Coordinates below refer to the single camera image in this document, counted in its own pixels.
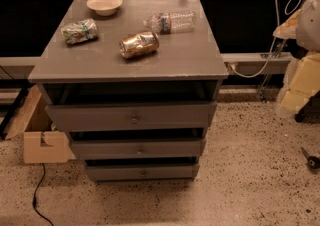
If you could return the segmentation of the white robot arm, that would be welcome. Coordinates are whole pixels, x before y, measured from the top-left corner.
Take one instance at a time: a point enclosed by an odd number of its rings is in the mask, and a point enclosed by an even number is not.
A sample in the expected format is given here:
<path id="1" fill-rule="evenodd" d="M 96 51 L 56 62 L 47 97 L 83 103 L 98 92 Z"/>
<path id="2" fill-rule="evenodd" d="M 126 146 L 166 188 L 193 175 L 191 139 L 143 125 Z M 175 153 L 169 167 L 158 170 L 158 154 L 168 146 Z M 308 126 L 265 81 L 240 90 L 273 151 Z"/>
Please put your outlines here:
<path id="1" fill-rule="evenodd" d="M 273 36 L 293 41 L 302 49 L 303 57 L 288 64 L 277 97 L 277 114 L 293 117 L 320 92 L 320 0 L 306 0 Z"/>

